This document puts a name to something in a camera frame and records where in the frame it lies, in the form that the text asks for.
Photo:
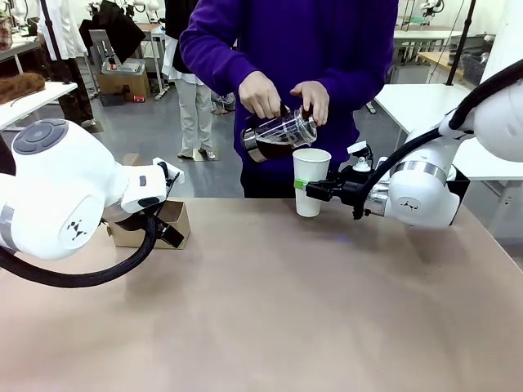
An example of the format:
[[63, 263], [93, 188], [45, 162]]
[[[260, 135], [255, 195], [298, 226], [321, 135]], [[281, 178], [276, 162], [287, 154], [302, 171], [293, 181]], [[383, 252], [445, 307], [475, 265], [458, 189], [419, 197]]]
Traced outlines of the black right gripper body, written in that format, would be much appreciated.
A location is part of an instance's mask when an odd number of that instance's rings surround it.
[[363, 199], [361, 190], [364, 184], [373, 175], [374, 169], [357, 171], [355, 166], [347, 166], [339, 172], [341, 181], [340, 200], [343, 204], [353, 207], [354, 213], [384, 213], [389, 199], [390, 174], [385, 175], [373, 185]]

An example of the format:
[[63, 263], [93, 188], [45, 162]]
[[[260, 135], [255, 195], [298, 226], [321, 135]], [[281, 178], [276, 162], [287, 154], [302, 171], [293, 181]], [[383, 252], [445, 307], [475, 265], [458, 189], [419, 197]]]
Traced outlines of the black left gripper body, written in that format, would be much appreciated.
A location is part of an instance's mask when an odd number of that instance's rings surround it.
[[156, 239], [178, 249], [183, 244], [185, 236], [173, 226], [160, 222], [156, 229]]

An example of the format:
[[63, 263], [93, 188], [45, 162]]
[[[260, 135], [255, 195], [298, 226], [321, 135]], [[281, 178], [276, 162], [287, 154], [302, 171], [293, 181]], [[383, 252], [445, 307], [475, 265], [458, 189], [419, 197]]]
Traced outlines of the person's left hand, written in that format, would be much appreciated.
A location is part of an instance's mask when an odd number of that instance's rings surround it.
[[317, 127], [322, 127], [327, 123], [330, 97], [320, 82], [301, 82], [290, 91], [290, 94], [302, 98], [302, 108], [312, 114]]

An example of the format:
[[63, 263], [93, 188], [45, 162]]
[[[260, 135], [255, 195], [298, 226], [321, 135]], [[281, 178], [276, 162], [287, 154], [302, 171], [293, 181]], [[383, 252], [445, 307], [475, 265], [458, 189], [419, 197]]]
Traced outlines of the person's right hand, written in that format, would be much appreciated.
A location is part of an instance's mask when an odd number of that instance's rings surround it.
[[239, 100], [245, 109], [260, 119], [278, 118], [281, 99], [274, 83], [260, 71], [250, 73], [239, 85]]

